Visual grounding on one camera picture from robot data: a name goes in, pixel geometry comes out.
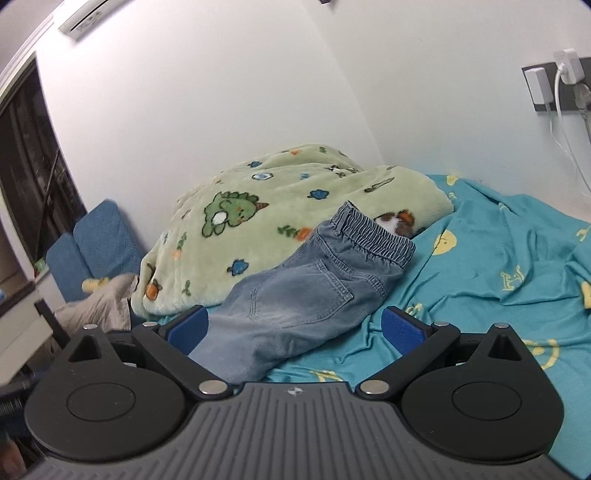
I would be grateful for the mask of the person's right hand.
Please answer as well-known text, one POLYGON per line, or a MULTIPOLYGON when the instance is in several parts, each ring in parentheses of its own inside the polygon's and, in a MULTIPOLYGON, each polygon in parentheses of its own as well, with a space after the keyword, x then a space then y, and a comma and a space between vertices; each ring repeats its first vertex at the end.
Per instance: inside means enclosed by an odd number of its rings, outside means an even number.
POLYGON ((26 472, 26 465, 16 443, 1 434, 0 474, 5 480, 18 479, 26 472))

